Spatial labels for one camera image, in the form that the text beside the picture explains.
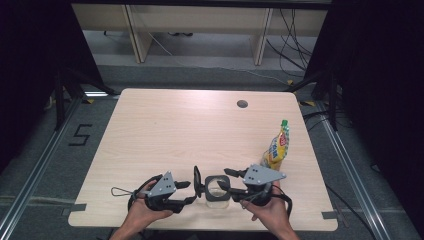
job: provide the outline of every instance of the human hand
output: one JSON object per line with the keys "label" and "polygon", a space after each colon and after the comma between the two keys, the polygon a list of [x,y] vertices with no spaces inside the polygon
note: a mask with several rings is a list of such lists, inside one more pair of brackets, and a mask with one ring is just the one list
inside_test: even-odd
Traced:
{"label": "human hand", "polygon": [[[280,182],[273,182],[275,187],[272,187],[272,193],[279,195]],[[271,201],[265,206],[256,206],[249,201],[240,201],[241,205],[249,212],[253,213],[252,221],[259,219],[262,224],[278,239],[292,240],[299,239],[293,228],[290,225],[287,215],[286,204],[282,199],[271,198]]]}
{"label": "human hand", "polygon": [[[148,190],[156,183],[156,180],[149,182],[143,190]],[[131,236],[143,231],[152,222],[167,218],[173,214],[170,210],[153,211],[147,207],[144,198],[145,194],[139,193],[137,199],[133,202],[127,217],[122,226],[115,232],[111,240],[129,239]]]}

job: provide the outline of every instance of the wooden table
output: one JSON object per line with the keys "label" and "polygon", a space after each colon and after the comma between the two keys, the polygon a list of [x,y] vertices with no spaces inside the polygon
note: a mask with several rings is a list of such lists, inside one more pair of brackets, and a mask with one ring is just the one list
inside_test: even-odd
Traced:
{"label": "wooden table", "polygon": [[[248,103],[246,108],[237,105]],[[243,170],[259,163],[280,129],[290,126],[290,146],[281,170],[287,178],[282,189],[293,200],[290,218],[295,230],[333,231],[336,219],[324,220],[333,211],[322,175],[292,93],[126,89],[116,105],[76,204],[85,211],[72,212],[69,223],[84,227],[118,227],[127,214],[128,197],[114,197],[112,187],[133,191],[150,177],[171,171],[176,181],[193,183],[197,165],[202,182],[223,175],[224,168]],[[231,185],[245,188],[240,178]],[[193,184],[171,199],[193,196]],[[211,209],[203,195],[180,214],[159,220],[151,229],[266,230],[251,213],[230,201],[226,209]]]}

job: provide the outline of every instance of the yellow bottle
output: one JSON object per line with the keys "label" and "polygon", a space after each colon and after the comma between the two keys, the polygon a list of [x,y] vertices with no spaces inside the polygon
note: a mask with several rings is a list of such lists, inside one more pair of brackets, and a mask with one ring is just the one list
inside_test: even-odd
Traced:
{"label": "yellow bottle", "polygon": [[279,171],[289,148],[289,125],[287,120],[281,123],[280,133],[271,141],[269,149],[262,156],[261,165]]}

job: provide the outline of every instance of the round hole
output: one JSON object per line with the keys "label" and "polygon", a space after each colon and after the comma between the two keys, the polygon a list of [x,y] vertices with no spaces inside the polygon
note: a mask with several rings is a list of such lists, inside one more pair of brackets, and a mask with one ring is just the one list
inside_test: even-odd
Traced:
{"label": "round hole", "polygon": [[239,100],[237,102],[237,106],[239,106],[240,108],[246,108],[247,107],[247,101],[246,100]]}

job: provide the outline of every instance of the gray carpet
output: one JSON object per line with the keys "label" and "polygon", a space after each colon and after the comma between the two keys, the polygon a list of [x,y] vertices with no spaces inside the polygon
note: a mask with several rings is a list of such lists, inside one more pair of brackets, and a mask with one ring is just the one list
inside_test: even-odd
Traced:
{"label": "gray carpet", "polygon": [[[109,87],[121,91],[127,87],[137,88],[174,88],[174,89],[219,89],[282,91],[287,86],[275,79],[258,77],[245,72],[224,69],[187,69],[187,68],[139,68],[99,66],[102,77]],[[255,71],[256,74],[278,77],[283,82],[288,79],[299,81],[299,77],[284,75],[281,71]],[[300,101],[311,100],[313,85],[297,91]],[[20,219],[12,239],[106,239],[109,228],[74,228],[67,223],[66,210],[78,195],[85,175],[97,150],[98,144],[115,107],[116,100],[95,100],[92,104],[81,104],[71,119],[67,132],[54,154],[29,206]],[[302,106],[303,114],[318,111],[316,107]],[[343,113],[338,115],[339,134],[353,159],[360,176],[369,193],[381,210],[384,222],[393,239],[420,239],[408,217],[399,205],[384,178],[370,168],[372,160],[354,128],[350,126]],[[314,147],[324,181],[331,186],[349,205],[364,218],[360,205],[340,164],[338,156],[324,130],[320,117],[308,120],[307,128]],[[0,213],[4,213],[10,203],[10,196],[15,196],[26,180],[30,170],[51,136],[55,122],[55,111],[46,111],[43,119],[21,153],[17,156],[0,178]],[[88,134],[84,146],[70,146],[82,143],[83,139],[74,137],[80,124],[90,127],[80,129],[81,134]],[[329,196],[336,207],[342,209],[348,222],[345,226],[339,221],[339,228],[334,232],[298,232],[302,239],[372,239],[370,233],[359,219],[334,194]],[[242,233],[214,233],[215,239],[265,239],[267,235],[249,235]],[[205,234],[179,231],[162,232],[157,239],[200,239]]]}

